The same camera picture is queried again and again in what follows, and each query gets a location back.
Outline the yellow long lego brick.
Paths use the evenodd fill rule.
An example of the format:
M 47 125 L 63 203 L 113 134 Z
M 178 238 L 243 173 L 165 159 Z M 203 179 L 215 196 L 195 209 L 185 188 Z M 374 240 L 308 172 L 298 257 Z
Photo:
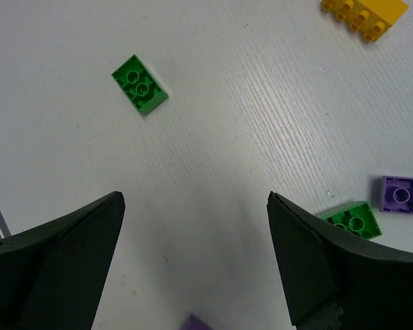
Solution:
M 401 0 L 322 0 L 321 9 L 347 24 L 365 42 L 378 41 L 408 10 Z

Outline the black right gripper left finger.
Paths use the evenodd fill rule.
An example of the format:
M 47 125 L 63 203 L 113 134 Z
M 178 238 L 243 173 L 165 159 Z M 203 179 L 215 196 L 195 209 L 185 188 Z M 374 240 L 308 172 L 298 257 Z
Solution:
M 0 239 L 0 329 L 91 329 L 124 214 L 114 191 Z

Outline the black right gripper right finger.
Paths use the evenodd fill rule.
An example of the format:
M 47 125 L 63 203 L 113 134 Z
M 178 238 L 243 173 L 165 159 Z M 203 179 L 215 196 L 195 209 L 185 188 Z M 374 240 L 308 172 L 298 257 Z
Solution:
M 357 237 L 276 192 L 268 222 L 298 329 L 413 329 L 413 253 Z

